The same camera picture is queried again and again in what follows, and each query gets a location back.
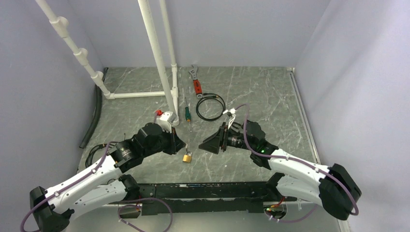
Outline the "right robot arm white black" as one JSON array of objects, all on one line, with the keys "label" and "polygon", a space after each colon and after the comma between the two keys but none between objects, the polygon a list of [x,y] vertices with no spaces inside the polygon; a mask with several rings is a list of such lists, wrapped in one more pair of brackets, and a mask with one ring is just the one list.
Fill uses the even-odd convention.
[{"label": "right robot arm white black", "polygon": [[274,172],[266,183],[269,199],[296,197],[321,206],[339,220],[355,214],[362,192],[342,165],[329,167],[297,158],[269,143],[261,126],[252,121],[247,121],[246,126],[234,123],[228,127],[223,123],[198,147],[218,154],[229,146],[249,150],[257,166]]}]

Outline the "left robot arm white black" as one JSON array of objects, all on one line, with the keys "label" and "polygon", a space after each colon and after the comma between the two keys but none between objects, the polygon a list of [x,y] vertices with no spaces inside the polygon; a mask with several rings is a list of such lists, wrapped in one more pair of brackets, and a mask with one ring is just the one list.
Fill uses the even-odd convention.
[{"label": "left robot arm white black", "polygon": [[106,147],[103,156],[70,179],[47,189],[30,191],[30,211],[40,232],[61,232],[79,216],[108,203],[141,198],[136,180],[126,172],[157,153],[174,155],[186,146],[174,127],[147,123],[133,137]]}]

